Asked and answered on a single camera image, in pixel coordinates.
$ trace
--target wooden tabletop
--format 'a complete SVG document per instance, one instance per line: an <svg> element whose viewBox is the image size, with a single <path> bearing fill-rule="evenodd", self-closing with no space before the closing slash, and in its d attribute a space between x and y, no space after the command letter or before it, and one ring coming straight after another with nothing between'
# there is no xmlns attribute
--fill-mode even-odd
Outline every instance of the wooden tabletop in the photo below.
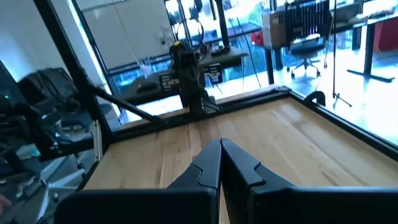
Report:
<svg viewBox="0 0 398 224"><path fill-rule="evenodd" d="M398 186L398 163L286 98L113 144L85 189L165 188L219 138L295 185Z"/></svg>

